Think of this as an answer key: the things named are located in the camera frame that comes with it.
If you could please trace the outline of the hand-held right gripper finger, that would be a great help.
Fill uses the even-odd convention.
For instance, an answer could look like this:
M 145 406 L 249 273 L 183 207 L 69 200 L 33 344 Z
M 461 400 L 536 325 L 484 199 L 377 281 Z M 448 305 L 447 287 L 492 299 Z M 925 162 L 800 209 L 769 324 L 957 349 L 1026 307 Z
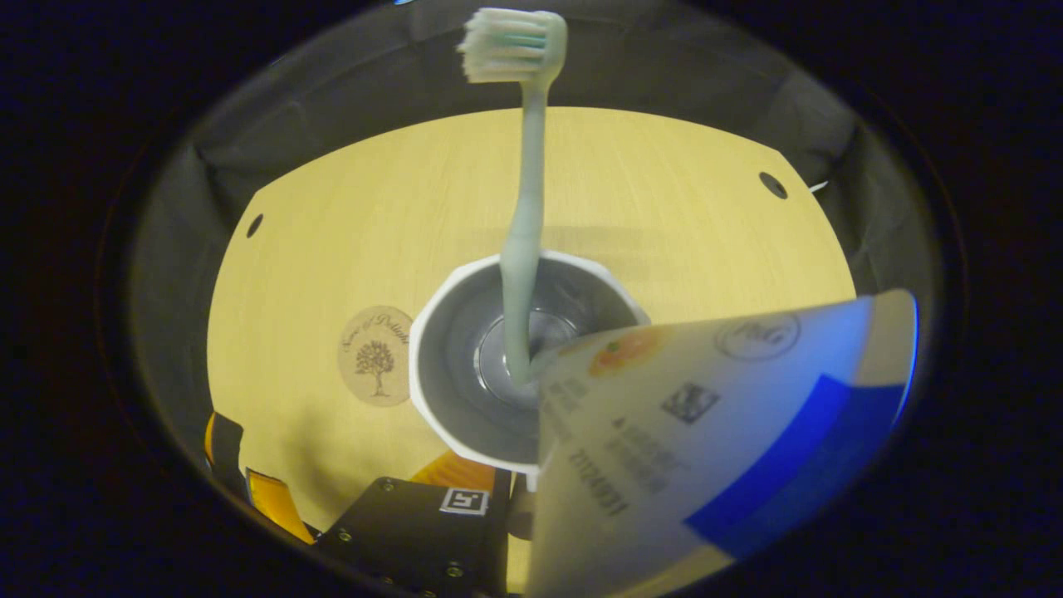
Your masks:
M 507 596 L 512 473 L 444 452 L 372 481 L 316 551 L 418 597 Z

